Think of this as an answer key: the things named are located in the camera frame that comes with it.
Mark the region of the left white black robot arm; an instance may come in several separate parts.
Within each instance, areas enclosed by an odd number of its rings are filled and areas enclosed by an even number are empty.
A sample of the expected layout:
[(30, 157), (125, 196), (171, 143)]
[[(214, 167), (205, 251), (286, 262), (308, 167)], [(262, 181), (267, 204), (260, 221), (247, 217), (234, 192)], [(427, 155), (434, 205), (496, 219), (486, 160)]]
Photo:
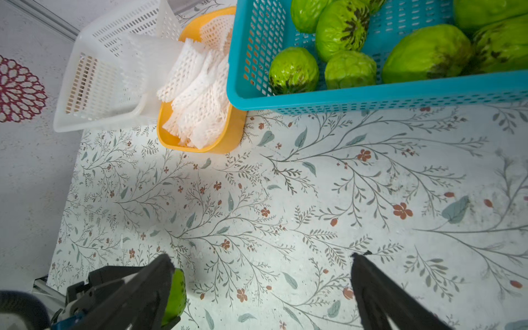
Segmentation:
[(27, 329), (149, 329), (151, 318), (127, 305), (115, 304), (114, 296), (141, 267), (105, 266), (92, 271), (87, 282), (67, 288), (65, 309), (53, 320), (35, 296), (19, 291), (1, 291), (1, 313), (18, 317)]

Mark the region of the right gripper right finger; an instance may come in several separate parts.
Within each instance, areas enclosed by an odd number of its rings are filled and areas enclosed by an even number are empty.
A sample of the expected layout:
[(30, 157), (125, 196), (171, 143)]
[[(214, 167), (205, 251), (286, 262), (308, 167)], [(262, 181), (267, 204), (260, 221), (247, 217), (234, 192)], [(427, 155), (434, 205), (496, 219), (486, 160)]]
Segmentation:
[(374, 263), (368, 252), (353, 253), (351, 286), (364, 329), (448, 329)]

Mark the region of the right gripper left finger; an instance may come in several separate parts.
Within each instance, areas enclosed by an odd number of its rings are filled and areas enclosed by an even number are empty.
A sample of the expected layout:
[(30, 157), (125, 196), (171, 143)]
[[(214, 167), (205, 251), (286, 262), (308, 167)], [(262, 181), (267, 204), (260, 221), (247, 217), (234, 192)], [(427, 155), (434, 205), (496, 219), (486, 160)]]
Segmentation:
[(70, 287), (73, 329), (172, 329), (164, 321), (175, 267), (167, 254), (144, 267), (104, 266)]

